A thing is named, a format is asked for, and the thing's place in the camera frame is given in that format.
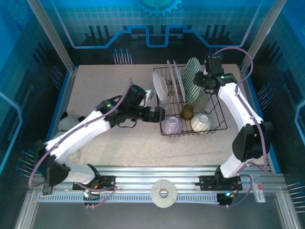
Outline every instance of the roll of tape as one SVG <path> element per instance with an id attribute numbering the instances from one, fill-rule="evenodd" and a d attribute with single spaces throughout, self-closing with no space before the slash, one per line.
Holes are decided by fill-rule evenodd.
<path id="1" fill-rule="evenodd" d="M 167 197 L 161 197 L 160 192 L 165 189 L 168 192 Z M 177 189 L 169 180 L 158 180 L 151 189 L 152 201 L 160 208 L 168 208 L 177 199 Z"/>

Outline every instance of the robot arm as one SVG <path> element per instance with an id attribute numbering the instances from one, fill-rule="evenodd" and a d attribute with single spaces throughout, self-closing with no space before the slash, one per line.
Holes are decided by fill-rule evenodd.
<path id="1" fill-rule="evenodd" d="M 70 181 L 80 182 L 90 188 L 100 184 L 101 176 L 92 165 L 78 165 L 68 161 L 68 158 L 97 135 L 116 125 L 120 126 L 127 119 L 135 123 L 138 120 L 153 123 L 164 120 L 165 111 L 162 108 L 156 107 L 151 111 L 151 107 L 146 106 L 152 94 L 151 90 L 145 91 L 139 86 L 132 85 L 119 105 L 115 100 L 121 96 L 104 100 L 87 118 L 63 135 L 46 143 L 38 142 L 35 146 L 38 152 L 37 160 L 40 160 L 46 152 L 50 152 L 39 167 L 47 184 L 54 186 L 63 181 Z"/>
<path id="2" fill-rule="evenodd" d="M 205 61 L 205 72 L 197 72 L 194 84 L 204 88 L 206 92 L 213 91 L 227 105 L 238 127 L 238 135 L 232 143 L 233 153 L 215 173 L 218 185 L 222 180 L 239 176 L 239 172 L 248 162 L 258 159 L 263 155 L 262 142 L 255 120 L 264 134 L 266 152 L 271 144 L 273 126 L 264 122 L 249 105 L 240 89 L 236 92 L 237 80 L 232 74 L 224 74 L 221 57 L 209 57 Z"/>

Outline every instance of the green striped plate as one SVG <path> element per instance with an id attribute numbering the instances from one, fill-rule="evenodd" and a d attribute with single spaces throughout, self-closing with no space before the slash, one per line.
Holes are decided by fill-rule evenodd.
<path id="1" fill-rule="evenodd" d="M 193 83 L 195 74 L 201 70 L 199 60 L 193 57 L 189 59 L 183 73 L 183 86 L 186 94 L 186 102 L 193 103 L 199 94 L 200 87 Z"/>

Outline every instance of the white bowl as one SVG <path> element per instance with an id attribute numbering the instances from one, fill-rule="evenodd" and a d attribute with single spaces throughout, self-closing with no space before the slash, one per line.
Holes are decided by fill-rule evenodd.
<path id="1" fill-rule="evenodd" d="M 212 122 L 205 113 L 195 115 L 191 120 L 192 129 L 196 132 L 211 130 Z"/>

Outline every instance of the wire dish rack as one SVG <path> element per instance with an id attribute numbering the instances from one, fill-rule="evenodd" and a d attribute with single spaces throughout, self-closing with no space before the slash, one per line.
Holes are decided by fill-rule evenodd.
<path id="1" fill-rule="evenodd" d="M 185 65 L 184 66 L 179 66 L 179 71 L 181 76 L 183 76 L 183 71 L 185 69 Z M 171 81 L 171 77 L 170 77 L 170 73 L 168 71 L 167 67 L 162 67 L 162 68 L 154 68 L 153 70 L 158 71 L 161 76 L 165 79 L 166 81 L 166 85 L 168 88 L 168 102 L 172 107 L 172 115 L 175 115 L 177 117 L 180 117 L 180 113 L 182 111 L 182 108 L 184 107 L 184 105 L 186 103 L 183 102 L 183 97 L 182 97 L 182 92 L 181 92 L 181 88 L 179 85 L 179 82 L 177 80 L 177 76 L 176 76 L 176 71 L 174 69 L 174 67 L 172 67 L 172 71 L 174 73 L 174 77 L 175 77 L 175 84 L 177 86 L 177 90 L 178 90 L 178 97 L 179 97 L 179 101 L 176 102 L 175 100 L 175 92 L 173 89 L 173 84 Z M 161 135 L 163 136 L 185 136 L 185 135 L 199 135 L 199 134 L 208 134 L 211 133 L 213 134 L 215 131 L 218 130 L 225 130 L 228 128 L 227 126 L 227 122 L 224 118 L 224 113 L 223 110 L 221 108 L 221 104 L 219 102 L 219 98 L 218 95 L 215 94 L 212 90 L 205 90 L 206 93 L 209 94 L 209 99 L 208 99 L 208 103 L 207 103 L 207 107 L 205 109 L 205 114 L 207 114 L 209 116 L 209 118 L 211 119 L 212 125 L 211 125 L 211 129 L 210 130 L 206 130 L 206 131 L 200 131 L 200 132 L 196 132 L 192 129 L 191 126 L 191 121 L 183 121 L 183 130 L 180 133 L 176 133 L 176 134 L 166 134 L 163 131 L 163 127 L 162 124 L 160 123 L 160 131 L 161 131 Z M 157 104 L 158 106 L 160 106 L 161 101 L 157 95 Z"/>

